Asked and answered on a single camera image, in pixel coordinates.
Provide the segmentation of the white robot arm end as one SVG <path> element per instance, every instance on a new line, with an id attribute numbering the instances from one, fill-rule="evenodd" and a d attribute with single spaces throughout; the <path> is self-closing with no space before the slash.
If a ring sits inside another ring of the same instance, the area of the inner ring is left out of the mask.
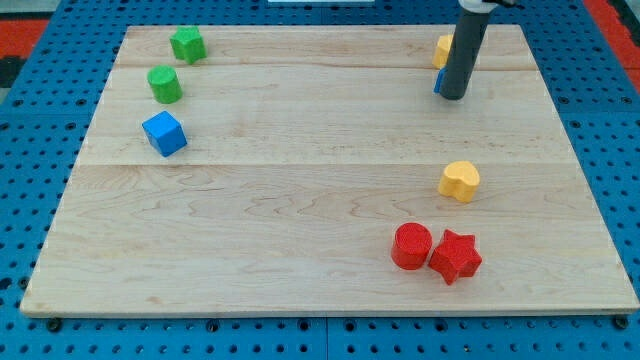
<path id="1" fill-rule="evenodd" d="M 517 5 L 517 0 L 458 0 L 466 11 L 476 14 L 489 14 L 498 6 L 511 8 Z"/>

